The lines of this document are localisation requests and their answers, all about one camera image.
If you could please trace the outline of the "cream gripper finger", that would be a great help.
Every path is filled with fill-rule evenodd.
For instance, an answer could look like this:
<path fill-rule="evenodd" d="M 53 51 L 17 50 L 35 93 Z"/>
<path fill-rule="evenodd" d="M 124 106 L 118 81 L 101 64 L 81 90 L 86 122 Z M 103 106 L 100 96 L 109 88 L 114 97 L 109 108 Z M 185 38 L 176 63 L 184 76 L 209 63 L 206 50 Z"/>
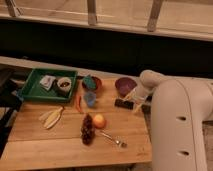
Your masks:
<path fill-rule="evenodd" d="M 136 104 L 135 109 L 133 110 L 133 113 L 137 113 L 141 109 L 142 105 L 143 105 L 143 102 Z"/>
<path fill-rule="evenodd" d="M 132 100 L 133 97 L 135 96 L 135 90 L 132 90 L 130 93 L 128 93 L 123 100 Z"/>

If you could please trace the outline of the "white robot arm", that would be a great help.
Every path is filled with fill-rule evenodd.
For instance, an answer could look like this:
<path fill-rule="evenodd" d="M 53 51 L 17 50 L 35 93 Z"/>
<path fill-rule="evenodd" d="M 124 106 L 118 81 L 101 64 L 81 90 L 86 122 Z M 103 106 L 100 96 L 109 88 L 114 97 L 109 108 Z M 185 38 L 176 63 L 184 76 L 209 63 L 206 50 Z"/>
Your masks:
<path fill-rule="evenodd" d="M 213 119 L 213 79 L 144 70 L 126 99 L 151 98 L 153 171 L 208 171 L 202 123 Z"/>

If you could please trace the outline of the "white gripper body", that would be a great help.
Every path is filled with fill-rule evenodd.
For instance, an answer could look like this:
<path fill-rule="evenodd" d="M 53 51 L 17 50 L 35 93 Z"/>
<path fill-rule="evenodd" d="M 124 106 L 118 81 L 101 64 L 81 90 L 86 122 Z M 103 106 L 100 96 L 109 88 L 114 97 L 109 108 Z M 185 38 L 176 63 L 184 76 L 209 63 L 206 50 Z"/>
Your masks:
<path fill-rule="evenodd" d="M 145 101 L 152 91 L 152 88 L 144 86 L 143 84 L 137 85 L 134 89 L 133 99 L 135 101 Z"/>

